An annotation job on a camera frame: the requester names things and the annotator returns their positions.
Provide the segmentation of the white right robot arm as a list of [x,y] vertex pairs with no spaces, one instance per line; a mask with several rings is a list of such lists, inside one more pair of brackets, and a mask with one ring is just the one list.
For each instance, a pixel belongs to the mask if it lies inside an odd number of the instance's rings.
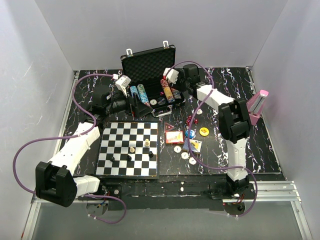
[[188,92],[200,101],[198,109],[207,104],[218,113],[218,130],[226,142],[228,166],[221,170],[226,173],[226,192],[232,199],[237,199],[249,188],[249,174],[246,163],[246,146],[252,130],[252,123],[247,109],[247,101],[229,97],[214,87],[210,73],[205,73],[210,83],[205,83],[200,76],[200,65],[188,61],[179,70],[177,82],[173,85],[181,92]]

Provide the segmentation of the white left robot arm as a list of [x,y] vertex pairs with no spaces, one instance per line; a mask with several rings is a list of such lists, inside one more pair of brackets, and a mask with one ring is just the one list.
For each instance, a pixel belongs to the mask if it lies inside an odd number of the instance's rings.
[[35,168],[35,193],[40,199],[68,207],[75,198],[90,194],[95,200],[106,196],[106,187],[93,175],[73,177],[75,169],[91,145],[100,138],[110,115],[120,112],[144,117],[153,109],[143,103],[137,93],[130,96],[122,90],[93,95],[86,111],[89,116],[79,123],[75,137],[48,162],[41,161]]

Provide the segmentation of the grey white chip stack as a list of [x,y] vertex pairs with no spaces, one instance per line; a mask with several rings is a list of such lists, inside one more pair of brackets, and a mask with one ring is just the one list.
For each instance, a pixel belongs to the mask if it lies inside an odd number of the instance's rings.
[[196,112],[197,115],[201,115],[202,113],[203,113],[203,111],[201,109],[198,109]]

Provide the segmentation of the black poker set case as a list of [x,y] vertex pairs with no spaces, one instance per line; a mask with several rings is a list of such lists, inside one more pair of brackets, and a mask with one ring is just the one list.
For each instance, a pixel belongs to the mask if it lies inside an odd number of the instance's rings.
[[180,92],[182,99],[175,99],[175,102],[168,103],[161,79],[164,79],[165,68],[171,68],[175,64],[176,47],[169,44],[167,40],[162,42],[161,47],[152,48],[144,51],[133,52],[132,49],[126,49],[126,54],[120,57],[122,64],[122,73],[131,79],[128,93],[131,96],[130,87],[143,84],[149,103],[150,100],[164,98],[163,105],[151,105],[151,113],[155,118],[170,115],[176,107],[182,106],[186,99]]

